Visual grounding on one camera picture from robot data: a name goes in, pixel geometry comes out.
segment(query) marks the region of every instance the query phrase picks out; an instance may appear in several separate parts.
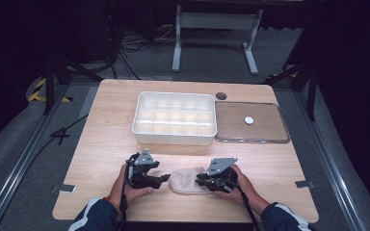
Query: person's right hand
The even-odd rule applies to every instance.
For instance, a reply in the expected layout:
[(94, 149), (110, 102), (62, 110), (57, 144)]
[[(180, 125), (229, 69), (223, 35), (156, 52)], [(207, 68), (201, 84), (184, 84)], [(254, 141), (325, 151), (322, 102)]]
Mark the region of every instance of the person's right hand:
[[(253, 184), (251, 183), (251, 180), (249, 180), (249, 178), (245, 174), (243, 174), (238, 166), (232, 165), (230, 167), (236, 172), (238, 176), (237, 181), (239, 183), (239, 186), (248, 197), (251, 208), (259, 215), (261, 215), (263, 210), (269, 205), (269, 202), (267, 202), (257, 193), (257, 191), (254, 189)], [(234, 188), (233, 191), (230, 193), (215, 191), (214, 194), (222, 199), (233, 200), (241, 205), (244, 204), (243, 197), (240, 194), (240, 191), (236, 188)]]

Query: wooden table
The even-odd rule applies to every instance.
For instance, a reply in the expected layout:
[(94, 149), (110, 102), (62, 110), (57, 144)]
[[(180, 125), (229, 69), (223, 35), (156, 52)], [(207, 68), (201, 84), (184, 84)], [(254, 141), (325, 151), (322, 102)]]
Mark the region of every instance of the wooden table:
[[(104, 80), (77, 145), (65, 184), (74, 193), (61, 192), (53, 210), (56, 219), (74, 219), (92, 197), (108, 195), (121, 165), (132, 154), (148, 149), (161, 164), (149, 175), (160, 176), (186, 167), (209, 167), (212, 158), (237, 157), (257, 191), (269, 202), (288, 205), (308, 222), (318, 220), (303, 181), (293, 143), (222, 143), (210, 146), (141, 144), (132, 132), (138, 96), (142, 91), (206, 93), (225, 92), (227, 101), (275, 103), (271, 87), (191, 82)], [(127, 211), (131, 221), (251, 222), (245, 207), (213, 194), (184, 195), (167, 183), (151, 195), (136, 200)]]

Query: yellow and black hazard tape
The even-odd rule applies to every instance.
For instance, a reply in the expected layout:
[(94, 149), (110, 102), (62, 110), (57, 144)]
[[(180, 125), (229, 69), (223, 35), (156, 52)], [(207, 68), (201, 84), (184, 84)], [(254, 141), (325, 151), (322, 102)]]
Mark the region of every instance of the yellow and black hazard tape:
[[(46, 83), (46, 78), (41, 77), (39, 82), (36, 84), (35, 89), (33, 90), (31, 96), (29, 96), (29, 102), (30, 101), (42, 101), (42, 102), (46, 101), (46, 97), (39, 96), (39, 92), (45, 83)], [(73, 97), (65, 97), (62, 100), (62, 102), (65, 102), (65, 103), (70, 103), (72, 101), (73, 101)]]

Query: human hand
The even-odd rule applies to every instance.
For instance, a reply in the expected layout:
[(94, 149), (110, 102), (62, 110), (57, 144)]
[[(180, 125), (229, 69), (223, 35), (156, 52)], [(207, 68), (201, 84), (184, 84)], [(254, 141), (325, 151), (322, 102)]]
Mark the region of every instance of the human hand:
[[(269, 205), (269, 202), (267, 202), (257, 193), (257, 191), (254, 189), (253, 184), (251, 183), (251, 180), (249, 180), (249, 178), (241, 171), (238, 166), (231, 165), (230, 167), (236, 172), (238, 176), (237, 181), (241, 190), (248, 197), (249, 205), (255, 212), (261, 215), (263, 210)], [(237, 188), (234, 188), (230, 193), (215, 191), (214, 194), (222, 199), (233, 200), (238, 204), (244, 205), (241, 192)]]
[[(116, 205), (120, 205), (120, 199), (122, 194), (122, 184), (124, 182), (124, 173), (127, 164), (121, 166), (121, 170), (119, 171), (119, 177), (114, 182), (113, 188), (110, 191), (110, 195), (108, 196)], [(152, 187), (142, 188), (142, 189), (133, 189), (129, 184), (125, 185), (124, 193), (127, 198), (127, 205), (129, 206), (135, 199), (140, 198), (142, 196), (151, 194), (154, 192)]]

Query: white desk frame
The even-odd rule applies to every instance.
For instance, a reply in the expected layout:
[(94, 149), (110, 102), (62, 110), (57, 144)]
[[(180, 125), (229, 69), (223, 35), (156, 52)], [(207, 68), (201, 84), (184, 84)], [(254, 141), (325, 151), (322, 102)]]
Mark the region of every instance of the white desk frame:
[(230, 30), (250, 30), (249, 42), (243, 43), (246, 59), (252, 75), (257, 75), (258, 70), (254, 62), (251, 48), (256, 37), (261, 15), (257, 14), (231, 14), (231, 13), (183, 13), (181, 6), (176, 8), (176, 42), (173, 51), (172, 71), (178, 72), (181, 60), (181, 28), (213, 28)]

